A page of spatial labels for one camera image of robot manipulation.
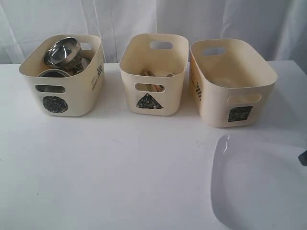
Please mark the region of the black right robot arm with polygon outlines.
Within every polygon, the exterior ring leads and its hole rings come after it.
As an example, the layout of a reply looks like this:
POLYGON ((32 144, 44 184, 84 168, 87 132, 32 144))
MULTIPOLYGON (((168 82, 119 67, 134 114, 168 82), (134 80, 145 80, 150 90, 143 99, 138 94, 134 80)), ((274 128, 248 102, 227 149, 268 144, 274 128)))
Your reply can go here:
POLYGON ((307 166, 307 150, 305 150, 303 153, 301 153, 301 154, 298 156, 298 159, 299 159, 300 163, 301 163, 303 166, 307 166))

